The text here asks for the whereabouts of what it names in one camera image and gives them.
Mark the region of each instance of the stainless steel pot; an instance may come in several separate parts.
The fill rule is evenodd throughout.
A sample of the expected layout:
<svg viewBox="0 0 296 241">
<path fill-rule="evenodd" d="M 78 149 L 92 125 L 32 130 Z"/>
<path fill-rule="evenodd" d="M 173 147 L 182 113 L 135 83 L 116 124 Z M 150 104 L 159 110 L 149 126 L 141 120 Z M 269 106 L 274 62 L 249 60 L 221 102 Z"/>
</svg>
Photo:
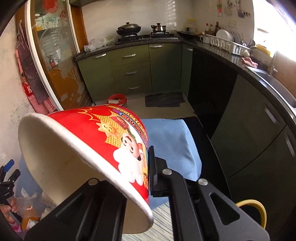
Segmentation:
<svg viewBox="0 0 296 241">
<path fill-rule="evenodd" d="M 157 25 L 151 25 L 152 31 L 153 33 L 157 33 L 157 32 L 166 32 L 166 25 L 160 25 L 160 23 L 157 23 Z"/>
<path fill-rule="evenodd" d="M 125 25 L 120 26 L 116 33 L 120 36 L 136 35 L 140 30 L 141 26 L 138 24 L 127 22 Z"/>
</svg>

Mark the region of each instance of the yellow ring handle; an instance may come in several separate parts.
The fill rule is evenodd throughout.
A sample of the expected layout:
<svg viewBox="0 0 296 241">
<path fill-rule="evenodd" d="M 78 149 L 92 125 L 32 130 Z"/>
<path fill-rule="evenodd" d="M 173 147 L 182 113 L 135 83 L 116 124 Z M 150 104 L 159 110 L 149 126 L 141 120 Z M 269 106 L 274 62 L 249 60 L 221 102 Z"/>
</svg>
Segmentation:
<svg viewBox="0 0 296 241">
<path fill-rule="evenodd" d="M 266 222 L 267 222 L 267 215 L 266 215 L 266 210 L 262 205 L 262 203 L 254 199 L 247 199 L 247 200 L 236 203 L 236 206 L 238 207 L 242 207 L 245 205 L 250 205 L 258 209 L 261 216 L 261 227 L 265 229 Z"/>
</svg>

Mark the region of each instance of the faucet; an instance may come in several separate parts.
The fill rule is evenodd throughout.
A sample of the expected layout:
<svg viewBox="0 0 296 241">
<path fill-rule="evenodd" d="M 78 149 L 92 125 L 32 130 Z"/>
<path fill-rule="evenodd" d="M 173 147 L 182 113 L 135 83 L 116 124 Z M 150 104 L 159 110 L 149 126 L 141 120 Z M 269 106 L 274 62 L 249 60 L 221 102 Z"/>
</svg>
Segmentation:
<svg viewBox="0 0 296 241">
<path fill-rule="evenodd" d="M 274 57 L 272 58 L 269 66 L 270 66 L 270 70 L 269 70 L 269 75 L 272 76 L 272 73 L 273 72 L 276 72 L 277 73 L 277 70 L 274 68 L 274 61 L 276 60 L 276 52 L 274 53 Z"/>
</svg>

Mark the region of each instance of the electrical outlet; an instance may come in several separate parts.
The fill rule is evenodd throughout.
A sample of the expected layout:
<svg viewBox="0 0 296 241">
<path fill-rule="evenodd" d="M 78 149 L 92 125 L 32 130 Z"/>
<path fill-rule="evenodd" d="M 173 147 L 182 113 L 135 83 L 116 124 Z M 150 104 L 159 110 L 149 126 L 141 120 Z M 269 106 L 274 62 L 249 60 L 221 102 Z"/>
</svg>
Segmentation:
<svg viewBox="0 0 296 241">
<path fill-rule="evenodd" d="M 237 22 L 234 21 L 234 20 L 230 20 L 230 21 L 228 22 L 228 26 L 229 26 L 229 27 L 236 28 L 236 27 L 237 27 Z"/>
</svg>

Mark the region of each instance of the cartoon sun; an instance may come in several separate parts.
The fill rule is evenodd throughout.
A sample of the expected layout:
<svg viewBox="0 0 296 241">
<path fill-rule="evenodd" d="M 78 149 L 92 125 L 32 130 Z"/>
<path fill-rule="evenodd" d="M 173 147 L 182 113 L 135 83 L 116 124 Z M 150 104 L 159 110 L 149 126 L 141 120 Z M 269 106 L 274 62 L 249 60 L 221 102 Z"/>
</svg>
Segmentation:
<svg viewBox="0 0 296 241">
<path fill-rule="evenodd" d="M 99 131 L 105 132 L 107 137 L 114 137 L 117 138 L 119 133 L 117 132 L 117 128 L 112 126 L 110 122 L 104 122 L 101 120 L 101 123 L 97 123 L 97 125 L 100 127 L 98 128 Z"/>
</svg>

